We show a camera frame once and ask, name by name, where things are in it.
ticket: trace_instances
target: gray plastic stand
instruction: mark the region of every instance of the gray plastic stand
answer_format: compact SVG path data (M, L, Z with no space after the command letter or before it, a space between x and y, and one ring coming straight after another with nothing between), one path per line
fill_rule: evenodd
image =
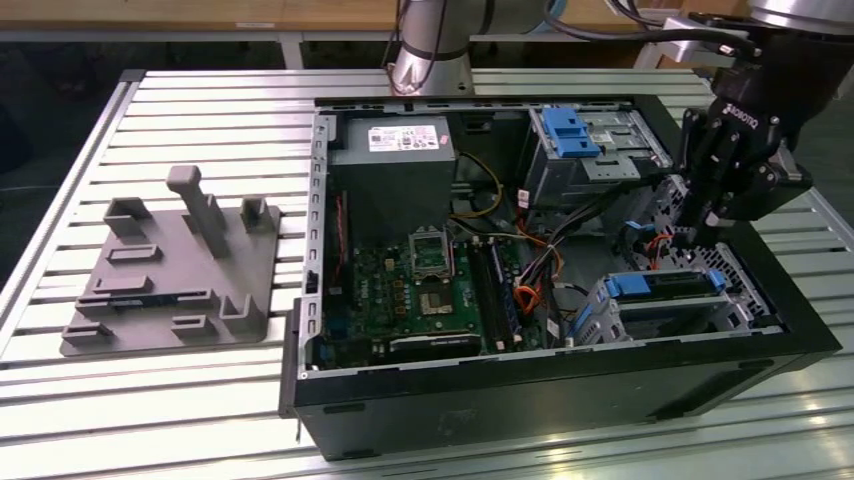
M112 233L77 313L63 332L65 356L258 342L267 336L279 209L263 198L220 209L199 189L195 166L176 166L167 186L187 204L149 212L116 198Z

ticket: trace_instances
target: power supply label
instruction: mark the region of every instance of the power supply label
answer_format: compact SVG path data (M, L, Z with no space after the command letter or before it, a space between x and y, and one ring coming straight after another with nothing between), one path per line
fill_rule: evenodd
M368 130L368 150L371 152L439 150L436 127L432 125L374 127Z

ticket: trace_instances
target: chip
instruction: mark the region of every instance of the chip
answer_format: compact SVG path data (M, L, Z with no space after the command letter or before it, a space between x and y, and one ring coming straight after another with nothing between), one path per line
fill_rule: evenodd
M419 285L416 293L422 315L454 313L454 287L450 283L424 282Z

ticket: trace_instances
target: floor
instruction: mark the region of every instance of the floor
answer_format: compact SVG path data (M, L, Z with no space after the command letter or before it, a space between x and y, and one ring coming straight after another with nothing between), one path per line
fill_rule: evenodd
M563 47L558 55L502 46L479 45L475 67L598 66L597 60ZM314 68L372 68L383 44L318 44L304 49ZM611 65L631 53L610 53ZM0 286L39 225L57 186L75 160L107 98L124 69L283 68L275 44L87 44L0 45L0 106L7 110L33 148L32 159L0 174ZM797 152L813 172L821 192L854 223L854 152L850 119L854 96L835 102L806 127ZM4 154L0 153L0 171Z

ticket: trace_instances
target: robotic arm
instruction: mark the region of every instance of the robotic arm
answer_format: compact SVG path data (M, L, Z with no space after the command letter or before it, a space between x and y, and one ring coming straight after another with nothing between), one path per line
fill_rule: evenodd
M563 10L562 2L554 10ZM471 95L468 39L527 33L543 22L550 0L403 0L402 48L392 65L395 95Z
M753 20L693 16L747 32L761 53L718 71L709 110L685 113L678 162L689 194L677 225L687 227L690 244L714 244L735 221L758 220L813 186L790 152L854 64L854 2L753 0L751 6Z
M395 93L474 93L470 35L527 32L543 20L543 10L547 23L579 38L643 41L653 34L674 59L726 65L713 81L717 100L710 108L685 113L677 158L689 192L677 218L685 228L675 240L710 246L737 221L762 218L813 185L790 151L854 65L854 1L751 0L749 19L693 14L669 19L661 31L622 36L560 24L560 3L404 2L403 48L391 73ZM686 40L689 31L694 35ZM714 38L738 42L703 41Z

